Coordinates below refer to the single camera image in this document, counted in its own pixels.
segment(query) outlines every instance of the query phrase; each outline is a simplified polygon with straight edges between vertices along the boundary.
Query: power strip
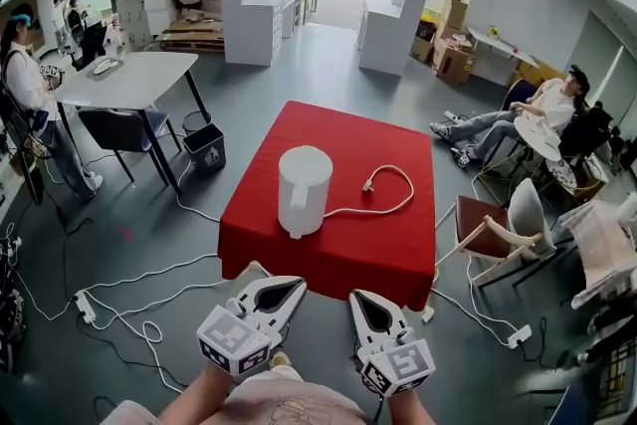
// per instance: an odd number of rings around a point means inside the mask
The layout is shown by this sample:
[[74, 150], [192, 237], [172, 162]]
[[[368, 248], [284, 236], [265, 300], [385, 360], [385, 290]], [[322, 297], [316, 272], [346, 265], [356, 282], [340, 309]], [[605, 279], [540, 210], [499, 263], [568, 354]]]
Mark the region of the power strip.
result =
[[454, 122], [455, 124], [460, 124], [462, 121], [460, 120], [460, 118], [455, 115], [452, 111], [445, 111], [445, 117], [450, 120], [451, 122]]
[[95, 321], [96, 313], [89, 303], [89, 300], [87, 300], [87, 295], [84, 293], [84, 291], [78, 291], [78, 293], [76, 294], [76, 305], [78, 306], [78, 310], [80, 311], [80, 313], [84, 312], [82, 319], [84, 319], [84, 322], [86, 324], [91, 324]]
[[522, 345], [529, 338], [531, 338], [531, 327], [526, 324], [509, 337], [509, 349], [517, 348], [518, 345]]

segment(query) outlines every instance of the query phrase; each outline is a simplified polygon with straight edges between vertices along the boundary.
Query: woman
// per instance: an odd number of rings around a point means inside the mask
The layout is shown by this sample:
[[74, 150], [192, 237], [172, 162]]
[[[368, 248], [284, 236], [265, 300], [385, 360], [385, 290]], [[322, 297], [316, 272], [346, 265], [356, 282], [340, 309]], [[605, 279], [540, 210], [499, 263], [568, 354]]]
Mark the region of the woman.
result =
[[104, 180], [94, 172], [87, 173], [82, 169], [75, 147], [59, 120], [49, 84], [27, 54], [27, 31], [32, 21], [31, 6], [20, 4], [11, 12], [4, 28], [0, 42], [0, 66], [5, 86], [22, 111], [32, 111], [35, 119], [46, 118], [42, 126], [39, 123], [34, 125], [34, 134], [47, 146], [58, 170], [75, 194], [81, 200], [91, 200]]

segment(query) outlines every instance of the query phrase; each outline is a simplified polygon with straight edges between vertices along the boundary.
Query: round table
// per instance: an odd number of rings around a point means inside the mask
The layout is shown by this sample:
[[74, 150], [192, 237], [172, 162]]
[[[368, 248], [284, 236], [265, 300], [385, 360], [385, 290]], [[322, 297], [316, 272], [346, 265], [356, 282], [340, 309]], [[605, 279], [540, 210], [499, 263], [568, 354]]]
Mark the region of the round table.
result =
[[559, 149], [556, 145], [553, 145], [555, 142], [549, 138], [549, 135], [554, 133], [552, 129], [537, 122], [533, 122], [522, 115], [516, 117], [514, 120], [514, 126], [527, 145], [537, 154], [548, 161], [561, 160], [561, 153], [559, 152]]

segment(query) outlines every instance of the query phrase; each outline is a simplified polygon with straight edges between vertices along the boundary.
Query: bag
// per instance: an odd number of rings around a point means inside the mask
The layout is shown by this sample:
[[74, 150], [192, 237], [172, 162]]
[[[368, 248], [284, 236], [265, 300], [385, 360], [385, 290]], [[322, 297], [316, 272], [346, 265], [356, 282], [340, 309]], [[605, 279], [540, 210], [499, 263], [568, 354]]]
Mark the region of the bag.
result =
[[49, 117], [49, 113], [44, 110], [27, 110], [23, 111], [7, 88], [7, 65], [9, 60], [16, 54], [18, 50], [9, 52], [7, 59], [2, 65], [2, 75], [0, 76], [0, 118], [4, 125], [9, 128], [13, 126], [12, 135], [17, 136], [18, 140], [24, 143], [24, 140], [32, 131], [39, 131], [44, 127]]

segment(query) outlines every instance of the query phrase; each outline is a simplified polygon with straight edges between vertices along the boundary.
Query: backpack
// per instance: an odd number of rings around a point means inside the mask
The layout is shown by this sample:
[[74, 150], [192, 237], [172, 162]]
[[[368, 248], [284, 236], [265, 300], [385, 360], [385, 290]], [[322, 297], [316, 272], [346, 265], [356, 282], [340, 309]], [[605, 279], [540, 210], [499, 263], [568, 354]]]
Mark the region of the backpack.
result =
[[13, 50], [9, 52], [7, 59], [2, 63], [2, 74], [0, 75], [0, 118], [16, 145], [20, 147], [33, 131], [34, 113], [30, 110], [22, 110], [7, 88], [7, 65], [16, 54], [20, 54], [20, 51]]

